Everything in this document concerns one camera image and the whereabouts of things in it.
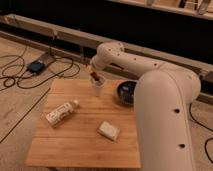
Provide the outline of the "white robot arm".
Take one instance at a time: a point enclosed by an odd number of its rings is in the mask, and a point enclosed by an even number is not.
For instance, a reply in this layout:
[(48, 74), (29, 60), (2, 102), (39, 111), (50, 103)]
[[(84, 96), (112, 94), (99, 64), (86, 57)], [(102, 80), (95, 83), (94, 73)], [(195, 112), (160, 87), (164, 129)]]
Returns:
[(197, 74), (163, 60), (127, 53), (120, 42), (97, 47), (97, 72), (115, 64), (138, 77), (134, 112), (142, 171), (196, 171), (189, 105), (201, 91)]

